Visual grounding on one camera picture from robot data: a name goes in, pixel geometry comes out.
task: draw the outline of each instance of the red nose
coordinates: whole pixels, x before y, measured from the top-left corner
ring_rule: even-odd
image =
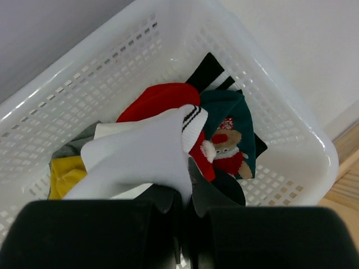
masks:
[[[228,136],[226,134],[224,134],[224,133],[215,134],[212,137],[212,143],[213,144],[220,144],[220,143],[226,142],[227,140],[228,140]]]

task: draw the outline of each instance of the clothing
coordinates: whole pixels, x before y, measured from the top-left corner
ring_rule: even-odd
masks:
[[[63,157],[70,157],[80,155],[81,149],[87,142],[94,139],[96,125],[100,122],[95,122],[79,133],[69,143],[63,145],[59,150],[52,154],[51,159],[58,159]]]
[[[233,202],[240,206],[246,206],[245,195],[241,185],[236,181],[236,179],[219,169],[214,169],[214,172],[215,179],[212,181],[212,185]]]
[[[53,159],[49,199],[62,199],[86,174],[85,165],[80,156]]]
[[[208,53],[186,83],[197,88],[199,93],[207,90],[231,90],[243,94],[241,87],[224,70],[217,59]],[[255,135],[256,157],[267,150],[267,145]]]
[[[213,90],[201,94],[201,106],[208,111],[206,139],[216,148],[213,167],[236,179],[255,176],[256,148],[251,113],[242,94]]]
[[[94,140],[101,137],[114,135],[116,133],[121,133],[123,131],[140,128],[156,120],[163,119],[170,115],[170,113],[174,113],[176,110],[177,108],[168,109],[156,116],[139,120],[137,122],[99,123],[96,126]]]
[[[156,116],[168,109],[179,108],[183,105],[200,105],[200,96],[198,91],[189,84],[168,83],[160,84],[147,88],[141,96],[134,101],[117,119],[117,122],[136,122]],[[187,132],[186,125],[192,124],[193,120],[198,120],[197,115],[201,108],[193,110],[187,115],[186,122],[183,125],[183,136],[191,135]],[[214,154],[211,153],[210,143],[204,141],[204,133],[200,135],[201,141],[198,141],[192,147],[190,155],[196,161],[202,175],[211,181],[215,178],[212,166]]]
[[[106,199],[129,190],[127,184],[154,183],[178,190],[187,204],[192,183],[182,146],[185,114],[180,108],[141,128],[87,143],[81,156],[88,175],[65,199]],[[102,158],[94,161],[94,156]]]

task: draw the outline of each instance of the white pom-pom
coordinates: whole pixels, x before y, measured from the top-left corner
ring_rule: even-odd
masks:
[[[208,140],[203,140],[203,143],[201,145],[201,151],[204,156],[206,156],[207,160],[210,163],[213,163],[213,160],[216,156],[216,151],[213,146],[213,144]]]

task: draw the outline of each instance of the yellow cloth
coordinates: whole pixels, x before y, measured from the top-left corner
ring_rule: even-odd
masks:
[[[86,175],[81,156],[53,159],[51,161],[49,199],[62,199]]]

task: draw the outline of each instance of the white plastic basket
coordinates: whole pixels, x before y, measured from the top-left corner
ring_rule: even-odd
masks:
[[[115,120],[148,86],[183,82],[208,52],[242,86],[268,145],[251,205],[313,205],[334,183],[332,142],[238,18],[215,0],[136,0],[0,106],[0,242],[49,192],[51,154],[96,120]]]

